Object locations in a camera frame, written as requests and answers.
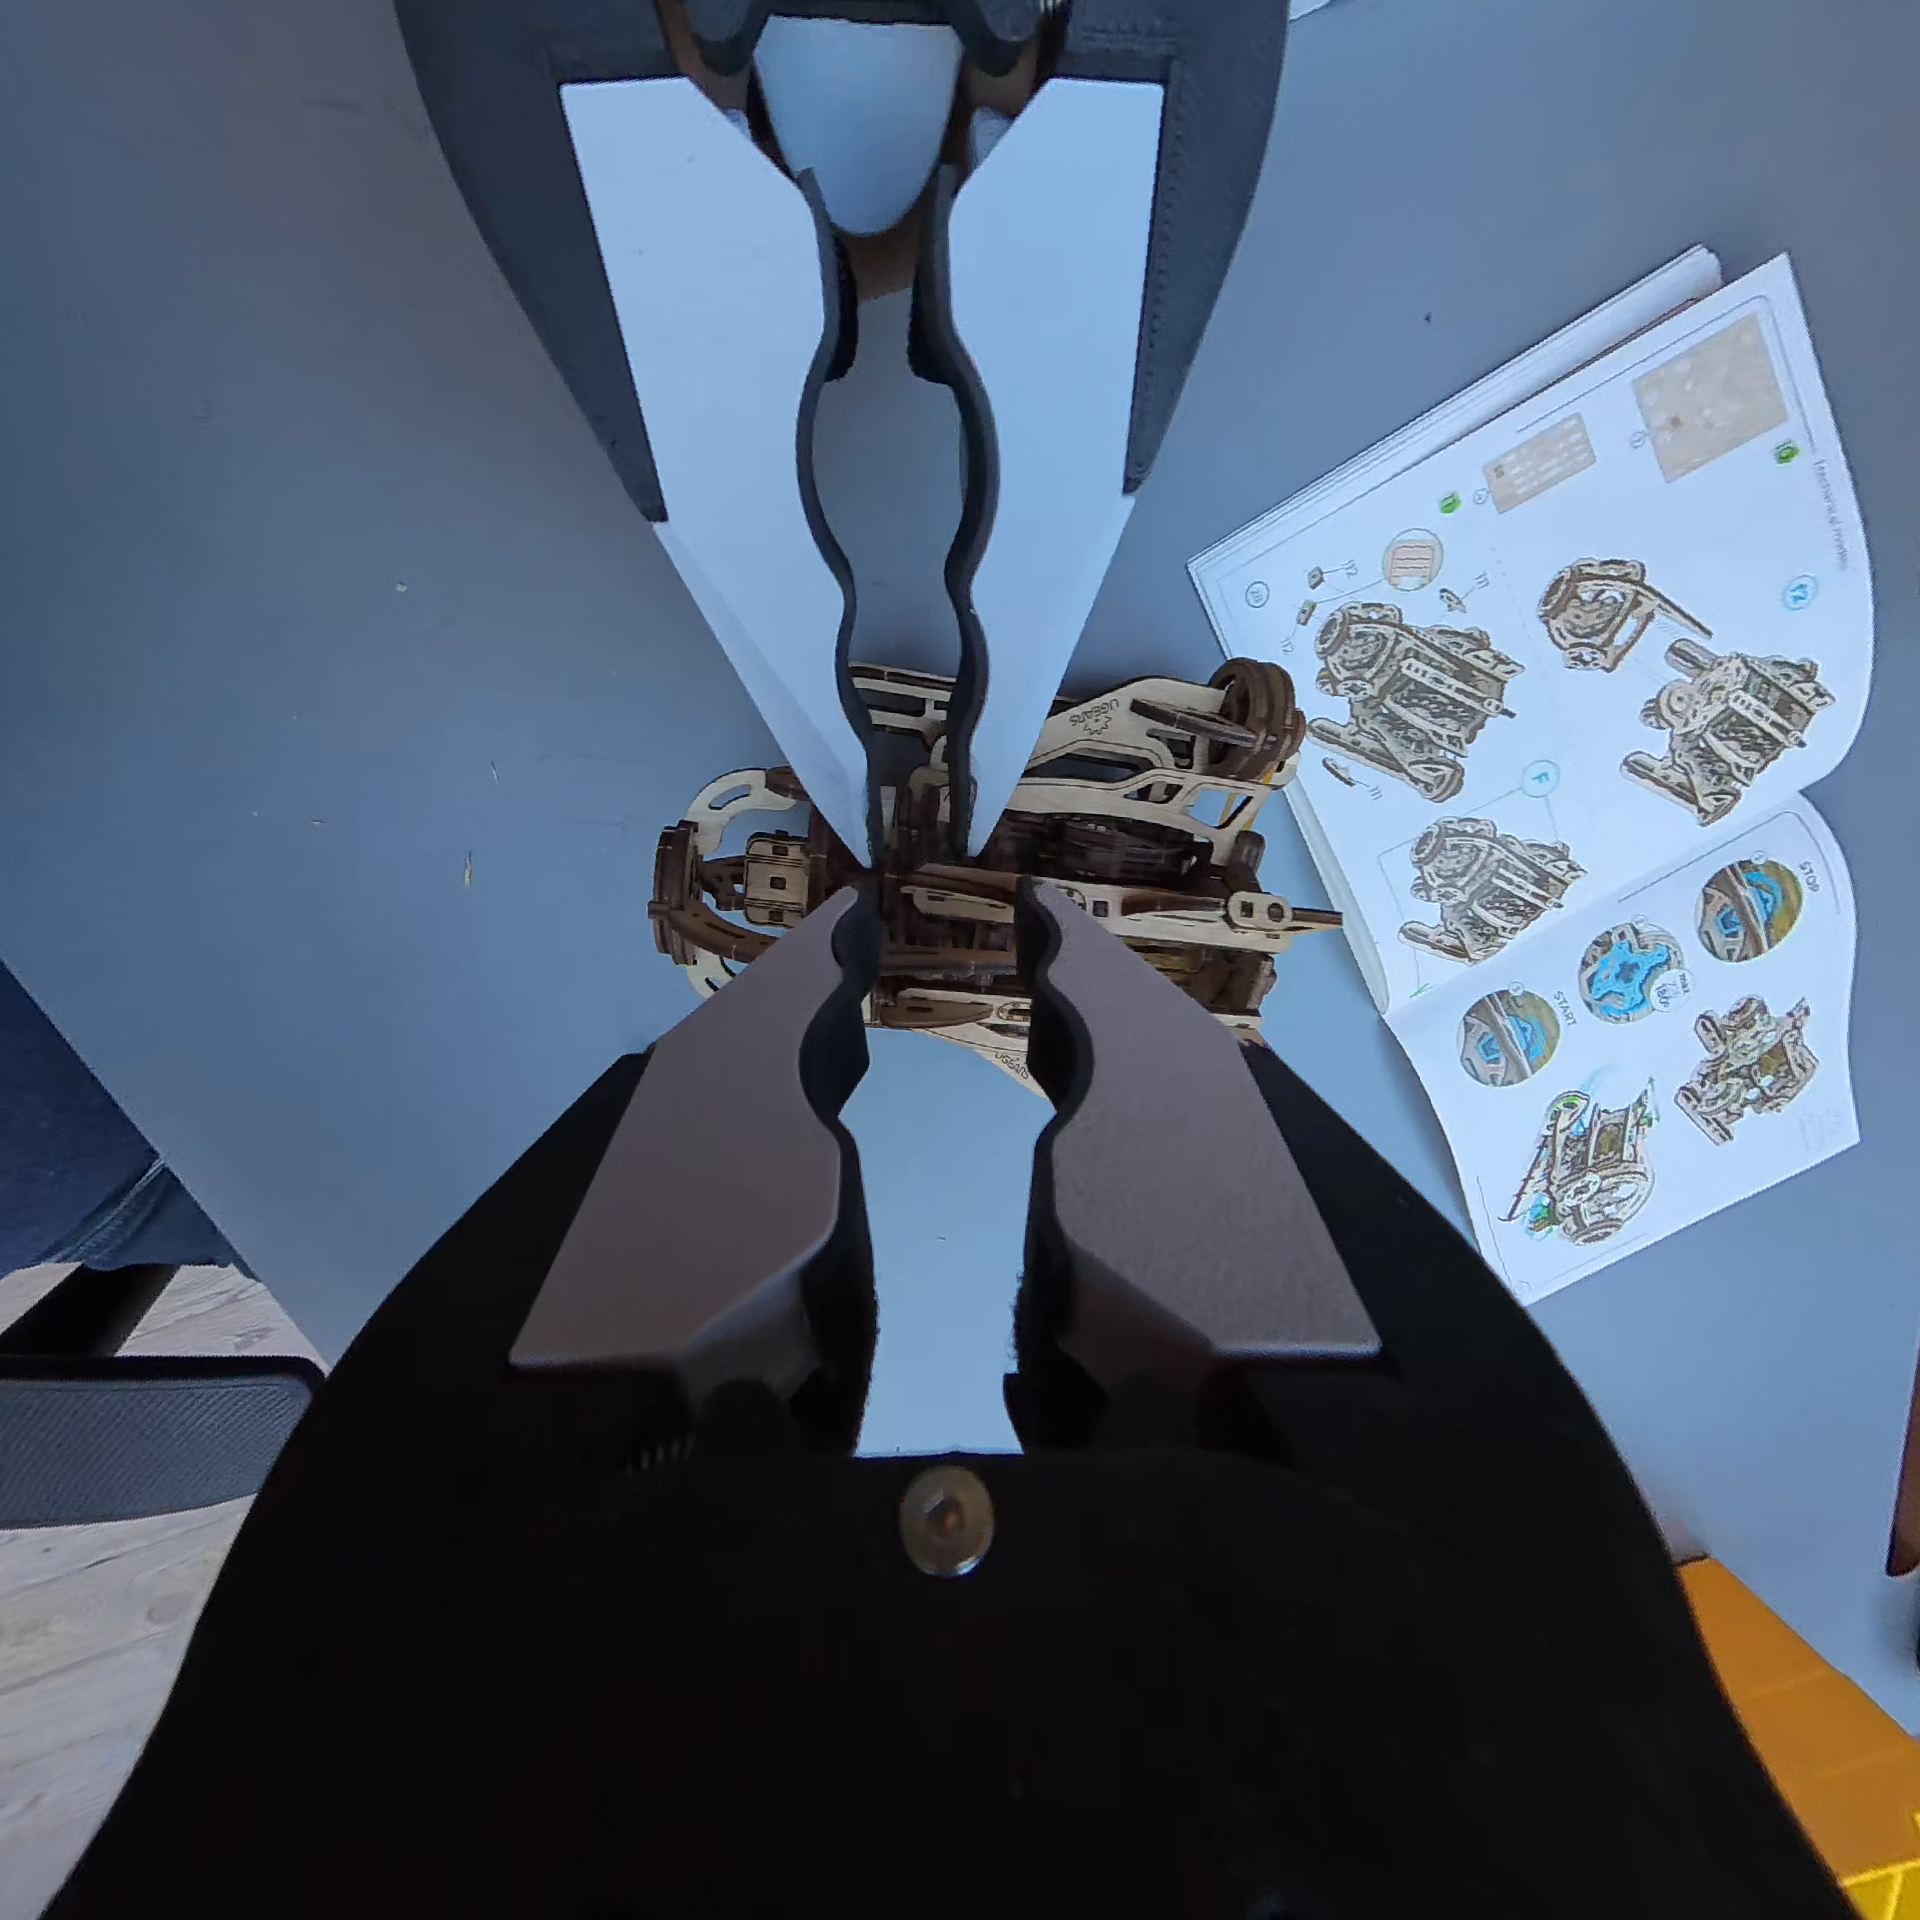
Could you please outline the person's blue jeans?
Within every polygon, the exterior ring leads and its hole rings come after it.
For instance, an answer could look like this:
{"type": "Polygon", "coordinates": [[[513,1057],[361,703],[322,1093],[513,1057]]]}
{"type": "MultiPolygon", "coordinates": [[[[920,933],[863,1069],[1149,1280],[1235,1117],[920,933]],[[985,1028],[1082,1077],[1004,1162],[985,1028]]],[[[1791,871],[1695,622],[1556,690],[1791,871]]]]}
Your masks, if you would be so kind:
{"type": "Polygon", "coordinates": [[[140,1264],[221,1265],[253,1280],[253,1269],[232,1247],[179,1176],[156,1158],[132,1182],[112,1190],[43,1256],[115,1271],[140,1264]]]}

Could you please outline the wooden submarine model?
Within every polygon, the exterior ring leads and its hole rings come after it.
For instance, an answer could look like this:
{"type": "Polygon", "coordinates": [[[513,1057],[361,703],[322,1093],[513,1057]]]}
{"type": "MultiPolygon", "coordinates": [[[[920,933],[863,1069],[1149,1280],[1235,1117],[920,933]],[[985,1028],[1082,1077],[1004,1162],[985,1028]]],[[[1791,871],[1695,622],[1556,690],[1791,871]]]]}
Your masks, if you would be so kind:
{"type": "Polygon", "coordinates": [[[1057,700],[978,854],[948,848],[953,680],[858,663],[891,751],[881,783],[881,975],[872,1026],[971,1048],[1034,1085],[1018,888],[1050,880],[1241,1039],[1297,937],[1340,925],[1259,882],[1258,814],[1295,780],[1306,717],[1291,673],[1235,655],[1210,680],[1132,679],[1057,700]]]}

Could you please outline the yellow plastic crate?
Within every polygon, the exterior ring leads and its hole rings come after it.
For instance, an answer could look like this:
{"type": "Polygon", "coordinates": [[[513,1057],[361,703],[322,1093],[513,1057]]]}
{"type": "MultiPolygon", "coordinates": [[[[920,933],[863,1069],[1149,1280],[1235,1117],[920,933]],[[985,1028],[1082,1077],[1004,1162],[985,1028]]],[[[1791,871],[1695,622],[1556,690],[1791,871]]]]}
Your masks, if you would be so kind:
{"type": "Polygon", "coordinates": [[[1917,1742],[1711,1557],[1677,1566],[1723,1690],[1836,1881],[1917,1914],[1917,1742]]]}

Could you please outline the black mesh office chair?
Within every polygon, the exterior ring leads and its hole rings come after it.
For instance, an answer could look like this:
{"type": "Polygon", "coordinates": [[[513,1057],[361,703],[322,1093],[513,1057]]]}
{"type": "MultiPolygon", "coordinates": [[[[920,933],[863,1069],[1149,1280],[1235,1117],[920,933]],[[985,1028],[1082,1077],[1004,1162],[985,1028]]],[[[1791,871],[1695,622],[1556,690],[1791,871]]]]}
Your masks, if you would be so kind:
{"type": "Polygon", "coordinates": [[[77,1265],[2,1332],[2,1526],[251,1496],[322,1385],[298,1354],[124,1354],[171,1264],[77,1265]]]}

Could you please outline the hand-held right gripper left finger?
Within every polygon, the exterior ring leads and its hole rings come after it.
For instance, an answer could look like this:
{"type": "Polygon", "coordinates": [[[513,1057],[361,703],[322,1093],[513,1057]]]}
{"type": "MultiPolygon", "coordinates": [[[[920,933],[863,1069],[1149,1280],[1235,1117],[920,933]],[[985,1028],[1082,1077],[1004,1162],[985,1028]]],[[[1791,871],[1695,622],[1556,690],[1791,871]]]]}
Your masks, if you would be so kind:
{"type": "Polygon", "coordinates": [[[513,1344],[522,1376],[640,1376],[698,1416],[757,1382],[849,1454],[879,1340],[844,1125],[881,913],[849,884],[657,1041],[513,1344]]]}

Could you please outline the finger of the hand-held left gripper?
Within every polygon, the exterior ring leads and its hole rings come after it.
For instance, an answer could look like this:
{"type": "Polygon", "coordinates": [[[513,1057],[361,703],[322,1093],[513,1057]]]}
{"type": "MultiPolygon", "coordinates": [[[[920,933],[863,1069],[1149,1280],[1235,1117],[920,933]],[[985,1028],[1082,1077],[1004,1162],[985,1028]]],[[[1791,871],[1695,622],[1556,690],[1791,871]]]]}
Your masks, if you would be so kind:
{"type": "Polygon", "coordinates": [[[1161,116],[1157,81],[1048,80],[938,198],[925,326],[967,430],[948,760],[971,854],[1015,796],[1133,506],[1161,116]]]}
{"type": "Polygon", "coordinates": [[[692,80],[570,81],[560,100],[657,461],[657,533],[812,804],[873,861],[858,599],[812,455],[852,305],[821,188],[692,80]]]}

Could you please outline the illustrated instruction booklet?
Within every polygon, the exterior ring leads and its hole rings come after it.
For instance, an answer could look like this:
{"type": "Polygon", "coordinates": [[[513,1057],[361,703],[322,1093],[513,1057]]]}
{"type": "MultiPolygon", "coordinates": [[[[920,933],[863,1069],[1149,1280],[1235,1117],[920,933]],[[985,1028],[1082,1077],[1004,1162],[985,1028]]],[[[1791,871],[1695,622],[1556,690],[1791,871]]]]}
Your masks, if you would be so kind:
{"type": "Polygon", "coordinates": [[[1695,247],[1188,574],[1297,680],[1288,804],[1524,1305],[1859,1140],[1807,790],[1874,594],[1787,255],[1695,247]]]}

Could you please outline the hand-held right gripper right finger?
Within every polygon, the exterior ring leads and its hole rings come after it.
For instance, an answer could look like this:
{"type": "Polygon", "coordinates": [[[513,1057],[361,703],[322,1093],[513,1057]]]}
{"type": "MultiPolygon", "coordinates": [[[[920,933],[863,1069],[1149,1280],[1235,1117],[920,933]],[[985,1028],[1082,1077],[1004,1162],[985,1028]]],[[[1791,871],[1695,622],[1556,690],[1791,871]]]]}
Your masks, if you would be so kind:
{"type": "Polygon", "coordinates": [[[1245,1044],[1064,884],[1027,880],[1015,933],[1052,1102],[1015,1301],[1023,1447],[1085,1447],[1132,1386],[1185,1420],[1255,1369],[1376,1364],[1245,1044]]]}

